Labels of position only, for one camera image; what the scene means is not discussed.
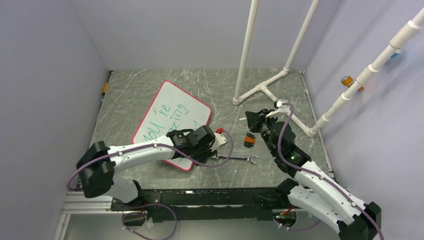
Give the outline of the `pink framed whiteboard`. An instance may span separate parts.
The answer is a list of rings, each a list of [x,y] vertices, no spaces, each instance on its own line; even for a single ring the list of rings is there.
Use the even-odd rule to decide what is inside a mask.
[[[195,130],[206,125],[211,116],[210,106],[166,80],[145,112],[132,143],[151,141],[172,130]]]

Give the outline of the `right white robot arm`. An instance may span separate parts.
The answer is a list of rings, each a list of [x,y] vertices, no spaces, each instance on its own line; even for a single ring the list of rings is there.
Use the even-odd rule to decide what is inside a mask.
[[[290,125],[269,114],[269,109],[245,112],[249,131],[260,134],[277,167],[290,176],[276,188],[276,203],[308,211],[341,240],[383,239],[380,206],[365,203],[342,188],[295,144]]]

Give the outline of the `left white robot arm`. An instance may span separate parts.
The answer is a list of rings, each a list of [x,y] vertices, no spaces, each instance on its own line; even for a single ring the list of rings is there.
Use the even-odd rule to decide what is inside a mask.
[[[126,180],[120,172],[142,164],[185,158],[199,166],[216,155],[227,138],[207,125],[197,129],[172,130],[153,140],[122,146],[106,146],[95,142],[76,164],[81,188],[87,199],[110,196],[129,209],[137,210],[144,203],[140,184]]]

